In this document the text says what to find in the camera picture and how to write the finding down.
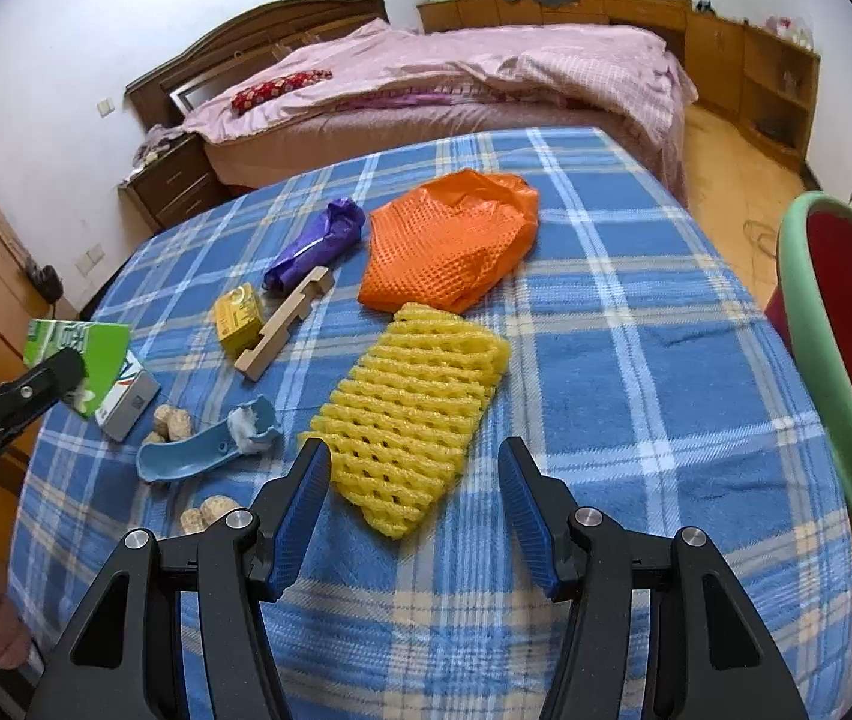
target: small yellow carton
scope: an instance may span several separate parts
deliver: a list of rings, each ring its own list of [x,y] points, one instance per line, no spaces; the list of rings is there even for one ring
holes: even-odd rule
[[[250,282],[221,295],[214,306],[216,335],[230,357],[256,346],[263,328],[263,309]]]

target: plastic bag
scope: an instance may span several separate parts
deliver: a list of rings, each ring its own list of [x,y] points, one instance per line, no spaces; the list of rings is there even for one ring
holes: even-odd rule
[[[279,253],[263,276],[263,289],[272,295],[288,295],[309,271],[328,265],[356,245],[362,236],[365,214],[350,197],[333,200],[311,218],[306,229]]]
[[[530,250],[538,209],[539,192],[510,173],[462,170],[408,191],[370,213],[360,303],[461,314]]]

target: table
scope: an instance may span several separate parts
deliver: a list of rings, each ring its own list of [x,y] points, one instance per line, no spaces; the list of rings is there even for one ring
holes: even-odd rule
[[[216,297],[258,283],[330,199],[352,196],[370,210],[464,167],[516,172],[540,192],[535,247],[467,313],[509,339],[509,373],[466,475],[410,538],[382,538],[330,491],[299,580],[264,607],[293,715],[538,716],[568,607],[532,586],[504,521],[496,452],[519,435],[578,502],[624,527],[704,528],[811,716],[831,717],[852,659],[852,547],[823,426],[778,336],[692,218],[595,129],[481,133],[372,154],[255,191],[142,245],[97,319],[132,325],[132,348],[162,397],[200,426],[261,392],[290,440],[281,459],[150,488],[134,468],[149,420],[116,445],[65,407],[52,410],[10,561],[11,594],[41,645],[53,645],[128,529],[178,535],[183,509],[216,493],[250,503],[284,473],[292,437],[389,319],[356,302],[364,242],[251,385],[218,347]],[[203,716],[192,598],[183,623],[190,699]],[[638,593],[624,717],[639,713],[647,626]]]

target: screw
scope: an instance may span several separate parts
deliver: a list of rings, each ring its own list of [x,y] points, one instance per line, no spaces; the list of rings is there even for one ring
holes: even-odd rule
[[[691,547],[701,547],[706,543],[706,534],[699,528],[683,528],[682,540]]]
[[[133,531],[127,533],[127,537],[122,542],[130,549],[142,549],[149,544],[149,533],[146,531]]]
[[[576,509],[576,522],[584,528],[595,528],[602,522],[602,512],[591,506],[583,506],[581,509]]]
[[[229,514],[226,514],[226,525],[230,528],[240,530],[247,527],[252,522],[252,512],[247,509],[236,509]]]

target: orange plastic bag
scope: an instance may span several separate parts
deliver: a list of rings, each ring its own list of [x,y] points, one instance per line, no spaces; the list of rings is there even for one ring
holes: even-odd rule
[[[370,213],[360,303],[461,314],[530,250],[538,210],[539,192],[511,173],[462,170],[408,191]]]

